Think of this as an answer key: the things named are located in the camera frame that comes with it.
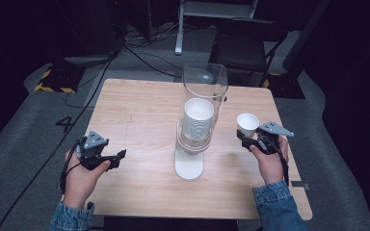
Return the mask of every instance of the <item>table top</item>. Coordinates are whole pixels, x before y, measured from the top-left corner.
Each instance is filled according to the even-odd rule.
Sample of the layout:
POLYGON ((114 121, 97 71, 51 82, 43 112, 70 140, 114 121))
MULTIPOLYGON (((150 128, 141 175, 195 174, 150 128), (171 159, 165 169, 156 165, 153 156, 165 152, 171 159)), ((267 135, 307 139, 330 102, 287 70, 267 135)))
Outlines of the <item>table top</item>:
MULTIPOLYGON (((184 181, 174 170, 176 123, 182 83, 108 79, 92 113, 87 134, 109 139, 103 156, 127 149, 119 168, 105 172, 88 201, 104 216, 156 218, 259 218, 252 188, 264 185, 257 161, 236 137, 236 116, 256 115, 260 123, 282 125, 271 92, 228 88, 204 171, 184 181)), ((289 147, 290 181, 301 181, 289 147)), ((299 214, 312 218, 303 187, 292 187, 299 214)))

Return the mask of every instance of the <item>clear glass cylinder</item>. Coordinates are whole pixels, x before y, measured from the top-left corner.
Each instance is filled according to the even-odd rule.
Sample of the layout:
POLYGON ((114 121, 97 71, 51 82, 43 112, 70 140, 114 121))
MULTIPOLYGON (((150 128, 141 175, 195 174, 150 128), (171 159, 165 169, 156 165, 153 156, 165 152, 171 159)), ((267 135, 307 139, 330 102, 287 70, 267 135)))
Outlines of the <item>clear glass cylinder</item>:
POLYGON ((183 100, 177 140, 190 155, 209 147, 228 88, 226 68, 220 64, 185 64, 183 100))

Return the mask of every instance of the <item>person's left hand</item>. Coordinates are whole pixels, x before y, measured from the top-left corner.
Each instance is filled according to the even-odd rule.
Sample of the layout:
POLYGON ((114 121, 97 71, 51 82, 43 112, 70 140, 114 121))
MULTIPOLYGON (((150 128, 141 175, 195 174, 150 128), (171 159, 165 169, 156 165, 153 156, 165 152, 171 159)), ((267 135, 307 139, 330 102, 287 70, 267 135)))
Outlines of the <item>person's left hand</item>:
MULTIPOLYGON (((76 152, 72 154, 67 171, 80 163, 76 152)), ((86 199, 92 194, 98 178, 110 166, 110 161, 101 163, 93 170, 87 170, 83 166, 72 169, 66 177, 66 190, 63 204, 67 207, 83 210, 86 199)))

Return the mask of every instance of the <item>denim sleeve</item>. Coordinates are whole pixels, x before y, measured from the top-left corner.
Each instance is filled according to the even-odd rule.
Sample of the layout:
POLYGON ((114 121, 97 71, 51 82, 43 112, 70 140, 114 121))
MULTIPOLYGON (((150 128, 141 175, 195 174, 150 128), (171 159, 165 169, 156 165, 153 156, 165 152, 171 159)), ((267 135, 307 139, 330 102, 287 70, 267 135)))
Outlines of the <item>denim sleeve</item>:
POLYGON ((60 202, 50 221, 49 231, 84 231, 90 229, 94 213, 94 204, 89 203, 87 210, 69 208, 60 202))
POLYGON ((253 189, 263 230, 307 230, 284 181, 253 189))

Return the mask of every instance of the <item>black cable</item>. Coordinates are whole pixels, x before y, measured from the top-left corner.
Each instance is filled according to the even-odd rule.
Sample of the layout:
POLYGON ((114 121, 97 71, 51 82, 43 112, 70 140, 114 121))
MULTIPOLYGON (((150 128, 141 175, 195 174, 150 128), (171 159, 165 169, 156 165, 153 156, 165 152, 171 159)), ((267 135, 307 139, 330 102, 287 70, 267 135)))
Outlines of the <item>black cable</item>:
POLYGON ((139 55, 137 55, 137 54, 136 54, 134 51, 132 51, 130 48, 128 48, 128 47, 127 47, 127 46, 125 46, 125 45, 124 45, 124 47, 125 47, 125 49, 127 49, 131 54, 135 55, 135 56, 136 56, 138 59, 140 59, 144 64, 146 64, 147 66, 151 67, 152 69, 154 69, 154 70, 156 70, 156 71, 158 71, 158 72, 160 72, 160 73, 163 73, 163 74, 165 74, 165 75, 172 76, 172 77, 174 77, 174 78, 179 78, 179 79, 181 79, 181 78, 182 78, 182 76, 169 74, 169 73, 167 73, 167 72, 164 72, 164 71, 162 71, 162 70, 159 70, 159 69, 155 68, 154 66, 150 65, 150 64, 149 64, 149 63, 147 63, 145 60, 143 60, 139 55))
POLYGON ((74 165, 73 167, 71 167, 71 168, 68 170, 68 172, 66 172, 65 177, 67 177, 67 176, 68 176, 68 174, 69 174, 73 169, 75 169, 76 167, 81 166, 81 165, 82 165, 82 164, 81 164, 81 163, 79 163, 79 164, 76 164, 76 165, 74 165))
POLYGON ((60 189, 62 190, 62 193, 65 193, 65 188, 66 188, 66 177, 69 173, 69 171, 67 171, 67 168, 68 168, 68 164, 70 163, 70 160, 71 160, 71 156, 73 155, 74 153, 74 150, 76 149, 77 145, 79 144, 79 141, 76 141, 73 145, 73 147, 70 149, 70 151, 68 152, 68 155, 67 155, 67 159, 65 161, 65 164, 63 165, 63 170, 62 170, 62 173, 60 174, 60 181, 59 181, 59 187, 60 189))
POLYGON ((175 64, 172 64, 172 63, 170 63, 170 62, 168 62, 168 61, 164 60, 164 59, 163 59, 162 57, 160 57, 160 56, 151 55, 151 54, 148 54, 148 53, 145 53, 145 52, 137 52, 136 54, 137 54, 137 55, 148 55, 148 56, 156 57, 156 58, 158 58, 158 59, 160 59, 160 60, 164 61, 165 63, 167 63, 167 64, 169 64, 169 65, 171 65, 171 66, 173 66, 173 67, 175 67, 175 68, 177 68, 177 69, 182 70, 182 67, 177 66, 177 65, 175 65, 175 64))
MULTIPOLYGON (((100 73, 100 69, 103 68, 105 64, 103 64, 98 70, 97 70, 97 73, 95 73, 95 75, 89 79, 88 81, 86 81, 85 83, 83 83, 82 85, 80 85, 79 87, 77 87, 77 89, 80 89, 82 88, 83 86, 87 85, 90 81, 92 81, 93 79, 95 79, 97 77, 97 75, 100 73)), ((71 105, 71 104, 68 104, 67 103, 67 99, 68 97, 71 95, 71 92, 69 92, 67 95, 66 95, 66 98, 65 98, 65 104, 68 105, 69 107, 71 108, 83 108, 83 106, 75 106, 75 105, 71 105)))
POLYGON ((39 168, 39 170, 37 171, 37 173, 32 177, 32 179, 29 181, 29 183, 26 185, 26 187, 23 189, 23 191, 19 194, 19 196, 16 198, 16 200, 13 202, 13 204, 11 205, 11 207, 8 209, 8 211, 6 212, 6 214, 2 217, 1 221, 0 221, 0 229, 3 225, 3 223, 5 222, 6 218, 8 217, 8 215, 10 214, 10 212, 12 211, 12 209, 14 208, 14 206, 16 205, 16 203, 20 200, 20 198, 23 196, 23 194, 26 193, 26 191, 29 189, 29 187, 31 187, 32 183, 36 180, 36 178, 39 176, 39 174, 41 173, 41 171, 44 169, 44 167, 46 167, 46 165, 49 163, 49 161, 53 158, 53 156, 55 155, 55 153, 57 152, 57 150, 59 149, 59 147, 62 145, 62 143, 65 141, 67 135, 70 133, 70 131, 72 130, 72 128, 74 127, 74 125, 76 124, 76 122, 78 121, 78 119, 82 116, 82 114, 86 111, 87 107, 90 105, 90 103, 92 102, 94 96, 95 96, 95 93, 97 92, 99 86, 100 86, 100 83, 104 77, 104 74, 107 70, 107 68, 109 67, 111 61, 109 61, 103 71, 103 74, 101 75, 101 79, 100 81, 98 82, 98 85, 97 87, 95 88, 94 90, 94 93, 92 94, 92 97, 90 98, 89 102, 87 103, 87 105, 84 107, 84 109, 80 112, 80 114, 76 117, 76 119, 74 120, 74 122, 70 125, 70 128, 66 131, 66 133, 63 135, 62 139, 59 141, 59 143, 56 145, 55 149, 52 151, 52 153, 49 155, 49 157, 46 159, 46 161, 43 163, 43 165, 39 168))
POLYGON ((176 24, 174 24, 173 26, 171 26, 170 28, 168 28, 167 30, 165 30, 165 31, 163 31, 163 32, 159 32, 160 31, 160 29, 158 28, 158 29, 156 29, 157 30, 157 33, 155 33, 155 34, 153 34, 153 35, 151 35, 151 39, 152 39, 152 41, 147 41, 147 40, 145 40, 145 38, 144 37, 136 37, 136 38, 127 38, 126 40, 131 40, 131 39, 142 39, 142 41, 141 41, 141 44, 132 44, 132 43, 128 43, 128 42, 126 42, 125 44, 127 45, 127 46, 130 46, 130 47, 132 47, 132 48, 139 48, 139 47, 147 47, 147 46, 150 46, 152 43, 154 43, 154 42, 156 42, 156 41, 162 41, 162 40, 165 40, 165 39, 168 39, 169 37, 171 37, 171 36, 174 36, 173 35, 173 33, 174 33, 174 29, 175 29, 175 27, 176 26, 178 26, 178 24, 179 23, 176 23, 176 24))
POLYGON ((289 185, 289 175, 288 175, 288 165, 286 159, 283 157, 283 153, 281 152, 280 148, 276 147, 274 143, 272 143, 267 137, 262 137, 263 140, 265 140, 267 143, 269 143, 277 152, 278 156, 281 160, 281 166, 283 167, 283 176, 284 181, 286 182, 287 186, 289 185))

